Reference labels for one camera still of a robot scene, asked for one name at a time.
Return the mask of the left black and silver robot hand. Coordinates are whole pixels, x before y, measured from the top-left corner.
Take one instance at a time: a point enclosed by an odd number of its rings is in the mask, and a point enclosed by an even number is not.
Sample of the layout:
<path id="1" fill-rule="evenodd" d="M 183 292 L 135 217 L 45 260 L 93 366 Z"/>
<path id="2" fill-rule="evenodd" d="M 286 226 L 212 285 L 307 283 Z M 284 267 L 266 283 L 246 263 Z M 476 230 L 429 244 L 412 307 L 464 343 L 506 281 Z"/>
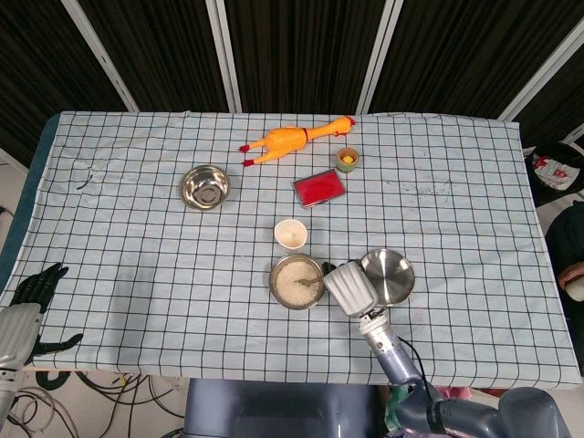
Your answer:
<path id="1" fill-rule="evenodd" d="M 68 268 L 56 263 L 22 281 L 7 308 L 1 310 L 1 374 L 17 372 L 34 357 L 72 349 L 83 339 L 78 333 L 66 341 L 40 340 L 40 327 Z"/>

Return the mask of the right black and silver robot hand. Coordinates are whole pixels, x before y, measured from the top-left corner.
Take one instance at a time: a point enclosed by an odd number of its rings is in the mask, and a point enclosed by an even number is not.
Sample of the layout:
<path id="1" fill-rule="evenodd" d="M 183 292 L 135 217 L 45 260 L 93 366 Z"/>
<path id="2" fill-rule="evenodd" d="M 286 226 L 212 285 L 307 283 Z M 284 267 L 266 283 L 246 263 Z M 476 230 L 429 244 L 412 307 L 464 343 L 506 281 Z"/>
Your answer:
<path id="1" fill-rule="evenodd" d="M 323 283 L 348 317 L 361 317 L 379 303 L 376 289 L 356 261 L 333 269 L 324 275 Z"/>

